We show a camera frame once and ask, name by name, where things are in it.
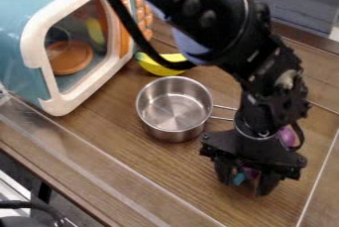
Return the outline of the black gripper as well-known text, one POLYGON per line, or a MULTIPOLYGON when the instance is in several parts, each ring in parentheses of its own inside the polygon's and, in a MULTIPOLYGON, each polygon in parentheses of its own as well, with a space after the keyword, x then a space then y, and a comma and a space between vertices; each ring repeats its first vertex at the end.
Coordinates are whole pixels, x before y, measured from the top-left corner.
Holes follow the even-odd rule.
POLYGON ((200 140, 200 155, 215 163, 220 183, 232 183, 233 168, 263 170, 255 189, 257 196, 269 195, 281 179, 299 179, 307 166, 307 159, 296 151, 297 148, 285 148, 276 136, 251 139, 233 129, 204 132, 200 140))

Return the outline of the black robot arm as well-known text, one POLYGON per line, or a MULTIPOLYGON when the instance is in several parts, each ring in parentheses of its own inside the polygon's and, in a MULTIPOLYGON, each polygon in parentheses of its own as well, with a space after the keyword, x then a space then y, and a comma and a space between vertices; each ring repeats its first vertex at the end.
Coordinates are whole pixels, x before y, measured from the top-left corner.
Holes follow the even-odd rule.
MULTIPOLYGON (((148 55, 147 43, 120 0, 107 0, 132 39, 148 55)), ((145 0, 173 28, 184 60, 172 69, 215 65, 241 86, 233 127, 200 136, 200 153, 215 164, 224 184, 255 182, 267 195, 279 182, 297 179, 307 165, 297 126, 309 109, 301 60, 271 30, 269 11, 255 0, 145 0)))

